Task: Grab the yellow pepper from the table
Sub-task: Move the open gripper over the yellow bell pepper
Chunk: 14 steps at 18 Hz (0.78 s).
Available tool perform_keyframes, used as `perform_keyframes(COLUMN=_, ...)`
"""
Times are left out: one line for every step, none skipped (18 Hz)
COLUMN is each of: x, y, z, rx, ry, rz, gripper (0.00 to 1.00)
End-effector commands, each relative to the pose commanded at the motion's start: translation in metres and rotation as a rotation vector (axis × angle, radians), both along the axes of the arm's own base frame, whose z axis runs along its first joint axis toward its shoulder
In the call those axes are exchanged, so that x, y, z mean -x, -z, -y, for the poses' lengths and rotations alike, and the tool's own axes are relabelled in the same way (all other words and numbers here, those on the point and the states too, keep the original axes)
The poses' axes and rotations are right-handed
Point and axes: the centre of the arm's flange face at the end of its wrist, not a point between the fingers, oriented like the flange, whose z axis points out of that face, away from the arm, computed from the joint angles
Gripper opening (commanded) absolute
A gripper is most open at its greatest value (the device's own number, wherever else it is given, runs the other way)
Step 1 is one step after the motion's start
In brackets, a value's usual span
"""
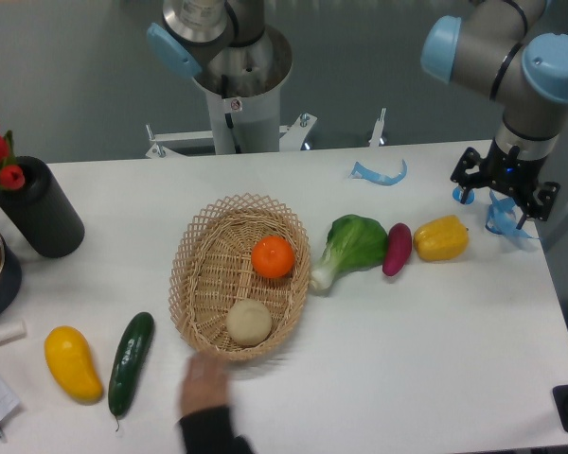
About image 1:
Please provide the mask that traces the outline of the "person's hand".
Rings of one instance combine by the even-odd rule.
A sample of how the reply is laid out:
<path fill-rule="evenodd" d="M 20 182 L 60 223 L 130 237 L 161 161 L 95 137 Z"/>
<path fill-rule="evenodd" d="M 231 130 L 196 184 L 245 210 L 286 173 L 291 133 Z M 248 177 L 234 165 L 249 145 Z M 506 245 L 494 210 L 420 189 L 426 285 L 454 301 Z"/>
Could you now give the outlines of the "person's hand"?
<path fill-rule="evenodd" d="M 179 410 L 183 417 L 229 405 L 229 375 L 225 363 L 206 354 L 195 354 L 181 383 Z"/>

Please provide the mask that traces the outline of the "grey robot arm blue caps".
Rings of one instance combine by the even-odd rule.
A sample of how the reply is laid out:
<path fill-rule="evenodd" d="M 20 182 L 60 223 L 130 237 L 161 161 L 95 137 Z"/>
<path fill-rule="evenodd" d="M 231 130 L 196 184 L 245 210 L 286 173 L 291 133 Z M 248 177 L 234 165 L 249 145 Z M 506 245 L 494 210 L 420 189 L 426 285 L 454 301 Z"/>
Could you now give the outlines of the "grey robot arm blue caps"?
<path fill-rule="evenodd" d="M 472 16 L 440 18 L 420 64 L 502 105 L 488 154 L 463 153 L 451 179 L 461 201 L 488 187 L 524 218 L 547 220 L 559 193 L 539 175 L 568 115 L 568 35 L 527 38 L 545 1 L 479 1 Z M 203 91 L 219 154 L 280 148 L 280 89 L 292 69 L 286 38 L 265 22 L 260 1 L 167 1 L 147 31 L 154 55 Z"/>

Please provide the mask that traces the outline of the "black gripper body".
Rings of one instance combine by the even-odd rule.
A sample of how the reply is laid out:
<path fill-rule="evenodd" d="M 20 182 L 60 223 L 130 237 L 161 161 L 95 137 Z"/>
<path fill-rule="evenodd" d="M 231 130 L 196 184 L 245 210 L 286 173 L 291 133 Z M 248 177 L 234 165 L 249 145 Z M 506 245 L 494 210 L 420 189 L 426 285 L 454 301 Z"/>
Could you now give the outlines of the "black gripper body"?
<path fill-rule="evenodd" d="M 503 145 L 493 138 L 488 153 L 482 157 L 467 148 L 451 175 L 451 181 L 464 189 L 488 187 L 512 198 L 526 219 L 547 221 L 560 190 L 560 184 L 540 181 L 548 155 L 534 159 L 522 145 Z"/>

